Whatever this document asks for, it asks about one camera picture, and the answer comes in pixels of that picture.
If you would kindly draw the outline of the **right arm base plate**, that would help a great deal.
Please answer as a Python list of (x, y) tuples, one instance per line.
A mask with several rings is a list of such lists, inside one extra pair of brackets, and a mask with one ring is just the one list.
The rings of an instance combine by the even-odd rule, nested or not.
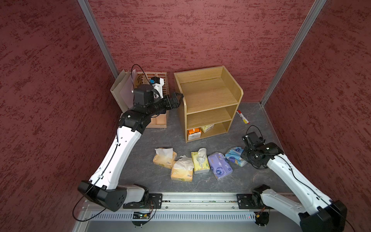
[(262, 210), (271, 209), (271, 207), (266, 206), (260, 195), (257, 193), (253, 194), (237, 194), (237, 203), (239, 209), (249, 209), (249, 210)]

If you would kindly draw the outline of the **orange white tissue box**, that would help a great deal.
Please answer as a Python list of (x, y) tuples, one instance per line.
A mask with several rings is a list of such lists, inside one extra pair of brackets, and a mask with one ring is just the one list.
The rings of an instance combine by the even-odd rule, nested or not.
[(202, 135), (202, 130), (200, 128), (194, 128), (194, 129), (187, 130), (188, 141), (199, 139), (201, 135)]

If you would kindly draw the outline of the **yellow tissue box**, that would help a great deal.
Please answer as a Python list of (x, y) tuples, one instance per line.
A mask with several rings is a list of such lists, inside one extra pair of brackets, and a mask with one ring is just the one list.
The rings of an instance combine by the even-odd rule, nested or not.
[(175, 159), (177, 158), (177, 153), (173, 148), (156, 148), (155, 156), (153, 158), (153, 164), (172, 169)]
[(192, 158), (181, 156), (172, 167), (171, 180), (192, 182), (193, 170), (194, 163)]

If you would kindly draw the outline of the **blue tissue pack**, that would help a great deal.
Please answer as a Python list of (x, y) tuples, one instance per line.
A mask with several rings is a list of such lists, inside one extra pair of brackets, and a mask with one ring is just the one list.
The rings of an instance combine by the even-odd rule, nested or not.
[(225, 154), (225, 157), (228, 161), (243, 167), (247, 164), (247, 161), (241, 157), (242, 152), (243, 149), (241, 147), (233, 147)]

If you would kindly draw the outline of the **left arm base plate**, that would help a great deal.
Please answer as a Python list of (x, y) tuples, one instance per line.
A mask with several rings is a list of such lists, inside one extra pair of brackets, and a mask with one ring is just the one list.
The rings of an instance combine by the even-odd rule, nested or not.
[(140, 202), (132, 202), (123, 204), (123, 209), (161, 209), (162, 205), (161, 193), (149, 193), (143, 197)]

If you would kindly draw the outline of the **wooden three-tier shelf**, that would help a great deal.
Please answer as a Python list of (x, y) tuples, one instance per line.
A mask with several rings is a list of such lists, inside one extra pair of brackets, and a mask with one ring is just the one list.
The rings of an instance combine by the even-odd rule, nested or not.
[(229, 132), (243, 90), (225, 66), (210, 67), (174, 74), (177, 92), (183, 94), (178, 108), (185, 142), (188, 131), (212, 125), (200, 139)]

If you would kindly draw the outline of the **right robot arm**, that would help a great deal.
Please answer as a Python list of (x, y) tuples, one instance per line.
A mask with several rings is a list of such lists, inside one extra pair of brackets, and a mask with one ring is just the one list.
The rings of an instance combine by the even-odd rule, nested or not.
[(342, 232), (347, 222), (347, 207), (333, 201), (315, 187), (275, 143), (251, 142), (245, 139), (241, 157), (253, 167), (275, 172), (291, 189), (299, 202), (275, 192), (267, 185), (254, 189), (254, 206), (267, 206), (298, 224), (303, 232)]

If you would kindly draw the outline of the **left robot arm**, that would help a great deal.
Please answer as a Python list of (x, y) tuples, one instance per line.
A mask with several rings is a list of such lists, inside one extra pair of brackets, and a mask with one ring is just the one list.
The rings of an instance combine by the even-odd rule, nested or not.
[(102, 163), (89, 180), (81, 181), (78, 186), (78, 191), (89, 201), (113, 212), (124, 204), (142, 201), (146, 192), (143, 187), (119, 187), (121, 172), (151, 118), (178, 108), (184, 97), (178, 92), (160, 97), (151, 85), (140, 85), (133, 95), (133, 107), (120, 117), (116, 136)]

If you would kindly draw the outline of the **yellow-green tissue pack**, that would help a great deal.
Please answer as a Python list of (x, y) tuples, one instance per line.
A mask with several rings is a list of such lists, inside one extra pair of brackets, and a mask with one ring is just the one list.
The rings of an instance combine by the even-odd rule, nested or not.
[(200, 148), (196, 152), (191, 152), (194, 164), (194, 174), (202, 174), (210, 171), (206, 148)]

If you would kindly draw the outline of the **purple tissue pack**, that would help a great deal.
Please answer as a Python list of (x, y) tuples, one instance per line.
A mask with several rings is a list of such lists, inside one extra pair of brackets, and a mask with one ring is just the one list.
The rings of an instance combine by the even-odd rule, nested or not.
[(208, 156), (208, 162), (217, 180), (224, 179), (227, 176), (230, 176), (233, 172), (228, 160), (220, 152), (215, 152)]

